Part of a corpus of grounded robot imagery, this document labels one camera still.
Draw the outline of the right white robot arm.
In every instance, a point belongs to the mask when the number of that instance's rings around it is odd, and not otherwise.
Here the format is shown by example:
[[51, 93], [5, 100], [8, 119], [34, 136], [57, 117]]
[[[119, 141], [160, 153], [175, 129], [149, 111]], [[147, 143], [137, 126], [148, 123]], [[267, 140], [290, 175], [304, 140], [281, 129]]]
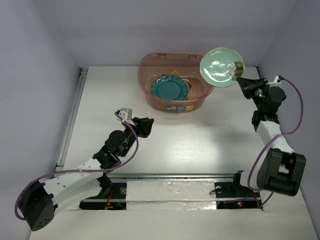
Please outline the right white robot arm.
[[258, 155], [265, 157], [256, 176], [256, 189], [293, 197], [299, 191], [307, 160], [295, 153], [285, 139], [288, 133], [281, 131], [277, 112], [287, 97], [281, 86], [284, 78], [276, 76], [273, 82], [265, 78], [236, 80], [244, 97], [256, 106], [251, 123], [264, 144]]

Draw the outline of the fan-shaped woven plate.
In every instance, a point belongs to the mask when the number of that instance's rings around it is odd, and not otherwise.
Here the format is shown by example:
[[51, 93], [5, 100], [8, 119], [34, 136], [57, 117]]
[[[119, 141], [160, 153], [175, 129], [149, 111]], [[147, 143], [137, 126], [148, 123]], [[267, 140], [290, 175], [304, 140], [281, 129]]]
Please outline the fan-shaped woven plate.
[[[173, 71], [171, 74], [176, 76], [176, 77], [180, 77], [180, 75], [179, 75], [179, 73], [177, 71]], [[190, 91], [191, 91], [192, 85], [187, 80], [184, 80], [184, 82], [187, 84], [187, 88], [188, 88], [187, 95], [184, 98], [184, 100], [187, 101], [188, 98], [189, 98], [189, 95], [190, 95]]]

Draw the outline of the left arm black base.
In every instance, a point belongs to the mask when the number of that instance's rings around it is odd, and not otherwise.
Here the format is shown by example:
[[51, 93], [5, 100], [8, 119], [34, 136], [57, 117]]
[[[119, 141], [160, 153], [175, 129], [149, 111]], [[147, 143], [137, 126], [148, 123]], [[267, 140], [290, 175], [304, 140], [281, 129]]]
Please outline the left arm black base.
[[126, 210], [126, 182], [112, 182], [107, 176], [103, 175], [97, 179], [100, 192], [96, 196], [92, 196], [82, 200], [79, 203], [81, 210]]

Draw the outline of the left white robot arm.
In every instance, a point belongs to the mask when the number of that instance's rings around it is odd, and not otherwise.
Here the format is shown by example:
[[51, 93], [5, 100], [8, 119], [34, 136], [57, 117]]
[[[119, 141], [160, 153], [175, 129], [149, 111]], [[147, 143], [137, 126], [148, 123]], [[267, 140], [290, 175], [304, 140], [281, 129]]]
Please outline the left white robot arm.
[[112, 131], [101, 149], [89, 160], [74, 169], [45, 174], [31, 181], [19, 194], [14, 214], [27, 222], [35, 232], [47, 226], [54, 217], [67, 207], [97, 195], [110, 194], [112, 181], [107, 174], [125, 166], [125, 157], [132, 146], [139, 146], [139, 138], [147, 138], [154, 119], [134, 117], [127, 120], [117, 111], [115, 116], [125, 130]]

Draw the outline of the light green floral plate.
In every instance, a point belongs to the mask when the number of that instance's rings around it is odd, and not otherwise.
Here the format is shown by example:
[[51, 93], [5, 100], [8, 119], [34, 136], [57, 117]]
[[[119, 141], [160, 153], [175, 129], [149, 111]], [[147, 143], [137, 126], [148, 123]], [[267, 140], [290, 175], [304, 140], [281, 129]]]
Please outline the light green floral plate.
[[234, 85], [245, 70], [243, 58], [233, 49], [218, 47], [206, 53], [200, 61], [202, 78], [215, 88]]

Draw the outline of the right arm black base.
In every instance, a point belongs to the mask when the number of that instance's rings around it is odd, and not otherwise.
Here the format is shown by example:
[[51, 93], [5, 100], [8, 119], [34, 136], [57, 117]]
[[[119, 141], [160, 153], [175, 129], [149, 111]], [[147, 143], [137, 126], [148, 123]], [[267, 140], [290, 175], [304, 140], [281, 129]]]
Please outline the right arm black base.
[[214, 191], [218, 199], [261, 198], [259, 192], [254, 192], [248, 187], [228, 181], [215, 182]]

